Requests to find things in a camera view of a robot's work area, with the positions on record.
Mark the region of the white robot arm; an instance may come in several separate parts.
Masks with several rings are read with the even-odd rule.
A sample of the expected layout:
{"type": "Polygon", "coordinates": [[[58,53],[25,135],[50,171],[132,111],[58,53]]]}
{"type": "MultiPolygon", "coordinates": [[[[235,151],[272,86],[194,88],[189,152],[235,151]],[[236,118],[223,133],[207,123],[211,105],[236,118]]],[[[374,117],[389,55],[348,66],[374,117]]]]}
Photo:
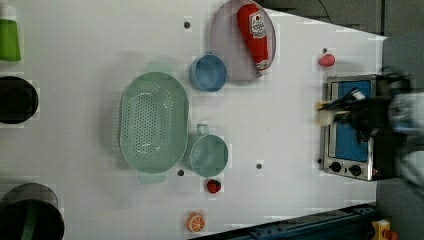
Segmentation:
{"type": "Polygon", "coordinates": [[[332,174],[377,181],[404,180],[423,193],[423,95],[367,97],[357,89],[316,106],[324,136],[324,169],[332,174]]]}

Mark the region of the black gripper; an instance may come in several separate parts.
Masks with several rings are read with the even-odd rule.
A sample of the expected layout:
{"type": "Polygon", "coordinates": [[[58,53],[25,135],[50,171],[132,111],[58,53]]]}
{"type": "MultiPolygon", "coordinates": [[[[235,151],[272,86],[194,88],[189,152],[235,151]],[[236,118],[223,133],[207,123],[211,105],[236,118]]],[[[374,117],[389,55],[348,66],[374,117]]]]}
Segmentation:
{"type": "Polygon", "coordinates": [[[389,121],[390,97],[366,98],[358,89],[352,89],[342,98],[325,103],[321,110],[343,109],[348,105],[350,125],[356,131],[357,143],[393,130],[389,121]]]}

